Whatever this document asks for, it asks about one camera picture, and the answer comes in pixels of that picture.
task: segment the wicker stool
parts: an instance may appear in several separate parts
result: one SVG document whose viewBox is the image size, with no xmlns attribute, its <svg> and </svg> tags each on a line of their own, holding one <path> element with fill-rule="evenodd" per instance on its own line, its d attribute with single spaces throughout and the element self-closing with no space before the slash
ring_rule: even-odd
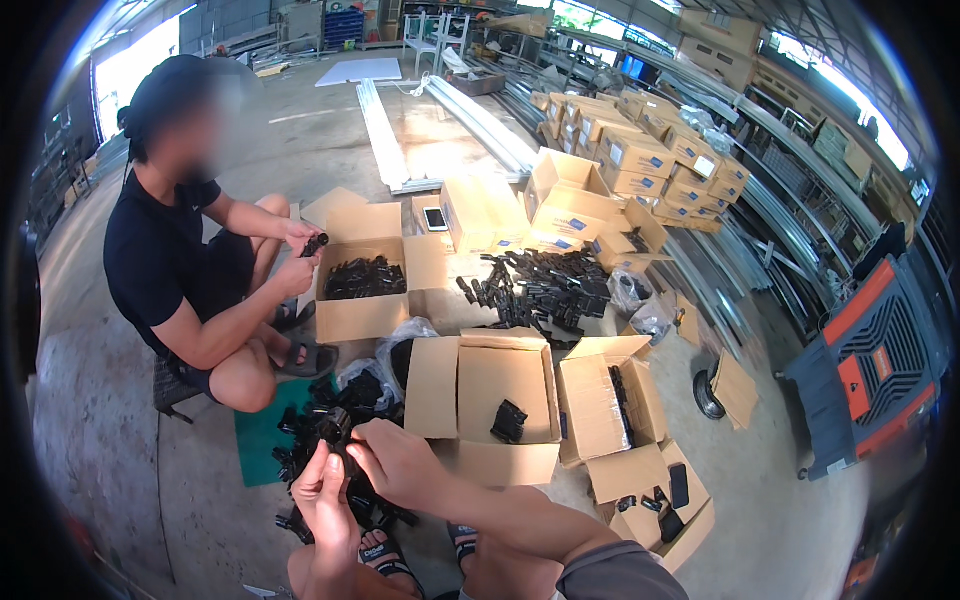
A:
<svg viewBox="0 0 960 600">
<path fill-rule="evenodd" d="M 174 406 L 193 396 L 202 394 L 200 390 L 189 386 L 167 365 L 167 361 L 154 356 L 154 408 L 167 417 L 180 419 L 185 423 L 193 424 L 193 420 L 174 410 Z"/>
</svg>

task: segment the electrical cord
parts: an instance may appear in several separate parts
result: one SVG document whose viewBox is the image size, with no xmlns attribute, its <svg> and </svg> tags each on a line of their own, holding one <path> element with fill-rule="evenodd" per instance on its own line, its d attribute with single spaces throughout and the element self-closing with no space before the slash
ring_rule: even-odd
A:
<svg viewBox="0 0 960 600">
<path fill-rule="evenodd" d="M 396 85 L 396 89 L 400 90 L 401 94 L 406 94 L 407 96 L 413 96 L 414 98 L 419 98 L 423 95 L 423 89 L 430 83 L 430 71 L 423 71 L 423 77 L 420 78 L 420 85 L 417 86 L 417 89 L 413 91 L 403 91 L 403 88 L 397 84 L 397 82 L 390 82 L 393 85 Z"/>
</svg>

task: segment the hand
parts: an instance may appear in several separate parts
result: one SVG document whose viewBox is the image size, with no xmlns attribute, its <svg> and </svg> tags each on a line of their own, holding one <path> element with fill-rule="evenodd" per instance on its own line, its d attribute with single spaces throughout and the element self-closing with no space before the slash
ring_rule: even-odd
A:
<svg viewBox="0 0 960 600">
<path fill-rule="evenodd" d="M 397 506 L 431 513 L 458 481 L 448 473 L 424 438 L 388 420 L 374 419 L 353 428 L 347 452 L 370 477 L 373 489 Z"/>
<path fill-rule="evenodd" d="M 300 256 L 303 253 L 303 246 L 314 235 L 320 235 L 324 230 L 306 221 L 292 221 L 287 219 L 286 232 L 284 233 L 287 244 L 294 249 L 294 254 Z"/>
<path fill-rule="evenodd" d="M 294 249 L 277 269 L 273 279 L 283 290 L 283 297 L 293 298 L 306 293 L 313 283 L 314 269 L 319 264 L 319 256 L 300 258 L 297 249 Z"/>
<path fill-rule="evenodd" d="M 353 564 L 360 548 L 360 528 L 347 504 L 344 460 L 320 441 L 310 462 L 290 488 L 303 520 L 313 532 L 317 557 L 331 567 Z"/>
</svg>

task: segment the black slide sandal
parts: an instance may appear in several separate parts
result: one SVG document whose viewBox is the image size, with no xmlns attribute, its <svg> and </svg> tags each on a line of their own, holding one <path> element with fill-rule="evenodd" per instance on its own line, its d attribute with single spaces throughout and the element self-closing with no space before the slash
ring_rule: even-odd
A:
<svg viewBox="0 0 960 600">
<path fill-rule="evenodd" d="M 271 327 L 276 329 L 277 333 L 286 333 L 309 321 L 316 312 L 317 302 L 311 300 L 303 307 L 303 312 L 297 314 L 297 299 L 292 298 L 276 308 Z"/>
<path fill-rule="evenodd" d="M 379 531 L 385 536 L 387 535 L 387 532 L 383 531 L 382 529 L 371 529 L 367 533 L 373 533 L 374 531 Z M 413 571 L 411 571 L 410 567 L 407 566 L 407 561 L 403 558 L 403 551 L 400 550 L 400 546 L 390 536 L 387 536 L 386 541 L 380 542 L 379 545 L 376 545 L 373 548 L 361 550 L 360 561 L 363 564 L 370 564 L 379 558 L 387 556 L 388 554 L 396 554 L 399 556 L 399 558 L 392 561 L 387 561 L 384 564 L 374 567 L 376 572 L 384 577 L 387 575 L 393 575 L 394 573 L 404 573 L 406 575 L 410 575 L 410 578 L 413 579 L 414 583 L 417 585 L 417 591 L 420 593 L 420 598 L 426 600 L 426 592 L 423 591 L 423 586 L 420 585 L 420 581 L 417 580 L 417 577 L 414 575 Z"/>
<path fill-rule="evenodd" d="M 475 553 L 477 551 L 477 540 L 468 540 L 461 541 L 457 543 L 457 538 L 462 538 L 463 536 L 475 536 L 477 535 L 477 530 L 472 527 L 467 527 L 466 525 L 454 525 L 450 521 L 446 522 L 446 532 L 450 535 L 450 541 L 453 542 L 454 548 L 457 552 L 457 565 L 460 566 L 460 570 L 463 571 L 462 567 L 464 558 Z"/>
<path fill-rule="evenodd" d="M 300 359 L 300 349 L 306 348 L 306 358 L 302 365 L 298 365 Z M 290 351 L 287 352 L 287 359 L 283 366 L 279 366 L 270 360 L 274 371 L 285 375 L 297 377 L 299 379 L 317 379 L 331 374 L 337 366 L 337 359 L 340 357 L 340 350 L 334 346 L 319 346 L 313 342 L 297 342 L 290 344 Z"/>
</svg>

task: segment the clear plastic bag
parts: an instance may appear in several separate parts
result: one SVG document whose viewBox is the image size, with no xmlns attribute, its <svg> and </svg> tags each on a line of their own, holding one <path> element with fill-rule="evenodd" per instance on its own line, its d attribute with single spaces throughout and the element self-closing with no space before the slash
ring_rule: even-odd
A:
<svg viewBox="0 0 960 600">
<path fill-rule="evenodd" d="M 389 336 L 376 341 L 376 351 L 374 352 L 376 362 L 379 364 L 380 370 L 384 372 L 386 377 L 385 381 L 397 401 L 402 402 L 406 394 L 403 391 L 403 387 L 401 387 L 396 380 L 394 363 L 391 360 L 391 352 L 397 344 L 405 342 L 406 340 L 439 337 L 440 334 L 434 330 L 433 325 L 430 324 L 429 321 L 423 317 L 414 317 L 398 325 Z"/>
<path fill-rule="evenodd" d="M 630 326 L 640 335 L 649 335 L 650 346 L 656 346 L 666 337 L 673 320 L 663 310 L 660 299 L 653 296 L 640 306 L 634 316 L 630 318 Z"/>
<path fill-rule="evenodd" d="M 371 375 L 376 377 L 376 380 L 380 382 L 380 391 L 383 392 L 383 396 L 377 399 L 373 410 L 376 412 L 385 412 L 399 400 L 394 393 L 394 388 L 387 382 L 387 374 L 384 373 L 383 367 L 380 366 L 380 363 L 376 359 L 361 358 L 347 365 L 347 368 L 343 369 L 340 374 L 337 375 L 337 389 L 344 390 L 350 381 L 359 377 L 360 373 L 364 370 L 370 371 Z"/>
<path fill-rule="evenodd" d="M 627 318 L 635 314 L 653 294 L 650 280 L 644 274 L 623 269 L 613 269 L 612 275 L 607 279 L 607 288 L 610 290 L 613 309 Z"/>
<path fill-rule="evenodd" d="M 710 116 L 710 113 L 699 108 L 688 106 L 680 107 L 680 118 L 683 119 L 687 125 L 693 128 L 694 131 L 700 134 L 707 130 L 716 129 L 716 125 L 713 124 L 713 117 Z"/>
<path fill-rule="evenodd" d="M 718 130 L 704 131 L 704 141 L 720 155 L 729 156 L 733 151 L 733 138 Z"/>
</svg>

